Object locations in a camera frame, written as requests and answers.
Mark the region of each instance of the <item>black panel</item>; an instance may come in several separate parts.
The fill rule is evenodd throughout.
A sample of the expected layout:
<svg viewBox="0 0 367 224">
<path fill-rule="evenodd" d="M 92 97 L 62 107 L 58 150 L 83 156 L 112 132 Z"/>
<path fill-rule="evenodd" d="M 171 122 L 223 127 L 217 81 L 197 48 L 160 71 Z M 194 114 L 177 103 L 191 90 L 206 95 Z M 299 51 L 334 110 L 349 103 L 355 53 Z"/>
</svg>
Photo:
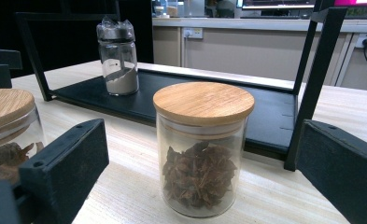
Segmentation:
<svg viewBox="0 0 367 224">
<path fill-rule="evenodd" d="M 79 82 L 51 93 L 75 105 L 155 124 L 154 93 L 163 87 L 189 81 L 224 82 L 249 91 L 256 103 L 247 123 L 246 151 L 260 153 L 255 150 L 260 149 L 271 154 L 271 157 L 281 160 L 285 158 L 296 117 L 297 99 L 295 95 L 283 91 L 269 91 L 221 79 L 171 76 L 139 70 L 139 91 L 132 95 L 109 95 L 103 77 Z"/>
<path fill-rule="evenodd" d="M 367 223 L 367 143 L 337 127 L 306 120 L 297 169 L 350 223 Z"/>
</svg>

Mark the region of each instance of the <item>monitor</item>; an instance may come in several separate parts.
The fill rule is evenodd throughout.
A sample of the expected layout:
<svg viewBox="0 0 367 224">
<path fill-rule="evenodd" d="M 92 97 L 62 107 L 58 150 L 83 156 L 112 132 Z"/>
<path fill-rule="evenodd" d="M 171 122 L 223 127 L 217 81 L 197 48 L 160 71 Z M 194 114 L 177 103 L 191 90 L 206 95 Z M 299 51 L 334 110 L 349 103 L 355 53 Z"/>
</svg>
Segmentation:
<svg viewBox="0 0 367 224">
<path fill-rule="evenodd" d="M 367 0 L 335 0 L 337 7 L 367 7 Z"/>
<path fill-rule="evenodd" d="M 314 3 L 314 0 L 242 0 L 242 9 L 312 9 Z"/>
</svg>

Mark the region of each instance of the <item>wooden table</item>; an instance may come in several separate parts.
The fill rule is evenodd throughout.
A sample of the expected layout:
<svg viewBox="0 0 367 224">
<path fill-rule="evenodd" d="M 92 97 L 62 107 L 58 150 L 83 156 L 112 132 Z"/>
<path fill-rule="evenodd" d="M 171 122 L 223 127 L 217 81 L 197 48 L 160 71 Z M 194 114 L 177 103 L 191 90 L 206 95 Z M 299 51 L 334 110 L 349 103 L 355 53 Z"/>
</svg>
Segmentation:
<svg viewBox="0 0 367 224">
<path fill-rule="evenodd" d="M 140 63 L 140 68 L 193 76 L 223 77 L 291 87 L 289 81 L 216 73 Z M 46 73 L 54 90 L 102 75 L 100 62 L 84 63 Z M 181 216 L 162 199 L 156 129 L 139 122 L 109 116 L 42 98 L 35 76 L 12 80 L 13 88 L 35 97 L 48 142 L 76 124 L 105 120 L 110 164 L 98 179 L 74 223 L 347 223 L 300 171 L 283 169 L 282 161 L 246 153 L 236 201 L 218 217 Z M 315 120 L 335 125 L 367 142 L 367 91 L 325 86 Z"/>
</svg>

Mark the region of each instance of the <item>black metal stand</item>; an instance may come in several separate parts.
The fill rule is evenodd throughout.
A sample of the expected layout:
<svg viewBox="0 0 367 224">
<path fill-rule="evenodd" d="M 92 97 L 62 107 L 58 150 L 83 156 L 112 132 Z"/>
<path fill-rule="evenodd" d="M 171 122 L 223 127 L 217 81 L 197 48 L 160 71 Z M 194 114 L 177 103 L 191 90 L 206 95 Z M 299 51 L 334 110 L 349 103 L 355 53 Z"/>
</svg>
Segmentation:
<svg viewBox="0 0 367 224">
<path fill-rule="evenodd" d="M 139 91 L 129 96 L 115 97 L 108 95 L 102 77 L 58 90 L 50 90 L 35 48 L 31 30 L 27 24 L 28 21 L 101 20 L 103 15 L 34 15 L 19 13 L 17 14 L 17 21 L 45 101 L 56 98 L 73 105 L 116 116 L 124 116 L 128 119 L 140 119 L 155 125 L 152 96 L 160 88 L 179 82 L 198 80 L 229 83 L 247 89 L 255 94 L 256 98 L 255 109 L 249 116 L 247 124 L 245 151 L 286 161 L 285 169 L 294 171 L 296 169 L 297 144 L 300 139 L 301 126 L 304 119 L 311 119 L 314 114 L 334 46 L 346 14 L 346 8 L 332 7 L 332 4 L 333 1 L 331 0 L 316 2 L 292 90 L 225 79 L 189 77 L 185 74 L 171 76 L 145 70 L 139 70 Z M 297 98 L 318 23 L 323 23 L 323 28 L 302 103 L 300 109 L 298 109 Z"/>
</svg>

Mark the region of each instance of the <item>glass jar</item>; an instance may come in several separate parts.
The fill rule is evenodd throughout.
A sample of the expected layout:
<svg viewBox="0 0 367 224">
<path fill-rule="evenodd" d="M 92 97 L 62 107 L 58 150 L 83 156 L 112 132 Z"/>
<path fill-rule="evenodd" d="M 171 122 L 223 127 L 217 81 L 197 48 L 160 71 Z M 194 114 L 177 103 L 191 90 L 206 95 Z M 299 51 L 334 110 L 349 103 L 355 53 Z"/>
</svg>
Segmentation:
<svg viewBox="0 0 367 224">
<path fill-rule="evenodd" d="M 178 213 L 212 217 L 235 200 L 253 96 L 237 87 L 189 82 L 157 91 L 162 196 Z"/>
<path fill-rule="evenodd" d="M 46 145 L 29 91 L 0 89 L 0 179 L 15 184 L 18 167 Z"/>
<path fill-rule="evenodd" d="M 129 21 L 104 17 L 96 26 L 99 55 L 107 92 L 128 95 L 139 90 L 134 27 Z"/>
</svg>

